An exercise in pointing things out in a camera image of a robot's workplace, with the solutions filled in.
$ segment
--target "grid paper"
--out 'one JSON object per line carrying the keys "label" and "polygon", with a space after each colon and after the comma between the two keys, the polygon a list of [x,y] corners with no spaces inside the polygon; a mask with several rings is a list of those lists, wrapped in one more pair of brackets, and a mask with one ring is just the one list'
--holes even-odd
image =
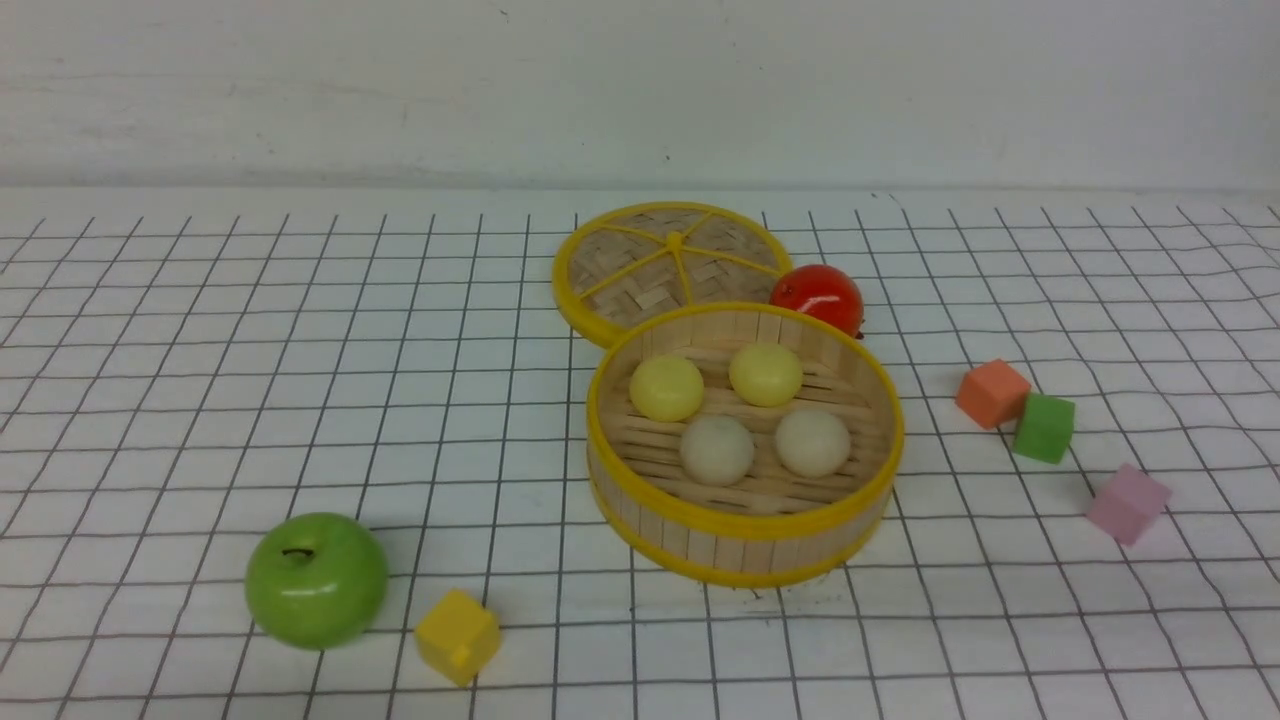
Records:
{"label": "grid paper", "polygon": [[[735,209],[858,281],[909,437],[872,542],[758,592],[593,503],[602,352],[548,282],[591,213],[0,218],[0,715],[1280,717],[1280,215],[780,205]],[[956,410],[993,357],[1078,404],[1061,465]],[[1083,516],[1125,461],[1174,489],[1133,548]],[[255,633],[239,584],[315,510],[393,574],[324,653]],[[504,628],[466,689],[407,639],[451,587]]]}

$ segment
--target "bamboo steamer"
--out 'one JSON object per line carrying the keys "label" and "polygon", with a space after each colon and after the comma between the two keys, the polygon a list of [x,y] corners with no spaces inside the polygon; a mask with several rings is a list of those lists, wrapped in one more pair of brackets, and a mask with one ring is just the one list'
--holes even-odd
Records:
{"label": "bamboo steamer", "polygon": [[[800,356],[805,380],[795,400],[762,409],[736,396],[728,363],[751,342],[778,342]],[[632,407],[631,373],[668,352],[701,370],[699,414],[732,415],[751,432],[755,460],[741,483],[689,479],[678,457],[687,423],[655,423]],[[833,413],[852,438],[847,462],[826,478],[788,473],[773,450],[777,423],[803,406]],[[614,530],[668,570],[730,587],[797,583],[852,556],[883,515],[905,436],[893,383],[860,343],[753,302],[691,305],[634,327],[596,369],[586,413],[591,488]]]}
{"label": "bamboo steamer", "polygon": [[605,213],[575,231],[552,265],[552,292],[575,331],[600,347],[663,313],[722,301],[767,302],[791,270],[758,223],[698,202]]}

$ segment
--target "bamboo steamer lid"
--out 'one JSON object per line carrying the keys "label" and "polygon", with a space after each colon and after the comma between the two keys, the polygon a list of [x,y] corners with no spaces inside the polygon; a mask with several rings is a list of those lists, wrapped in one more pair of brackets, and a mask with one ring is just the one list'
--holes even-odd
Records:
{"label": "bamboo steamer lid", "polygon": [[605,213],[561,246],[552,291],[582,337],[611,347],[663,313],[708,302],[768,302],[791,259],[769,231],[698,202]]}

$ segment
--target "yellow cube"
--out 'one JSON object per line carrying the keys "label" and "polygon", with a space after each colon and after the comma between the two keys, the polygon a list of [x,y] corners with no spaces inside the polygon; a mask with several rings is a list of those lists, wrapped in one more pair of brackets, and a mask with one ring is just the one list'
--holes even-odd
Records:
{"label": "yellow cube", "polygon": [[453,588],[413,629],[417,653],[436,673],[463,688],[498,652],[498,619],[467,593]]}

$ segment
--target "white wall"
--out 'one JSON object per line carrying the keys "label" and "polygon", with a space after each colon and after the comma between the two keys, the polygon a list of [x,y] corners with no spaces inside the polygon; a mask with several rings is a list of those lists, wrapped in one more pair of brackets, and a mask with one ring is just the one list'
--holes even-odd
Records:
{"label": "white wall", "polygon": [[1280,0],[0,0],[0,182],[1280,188]]}

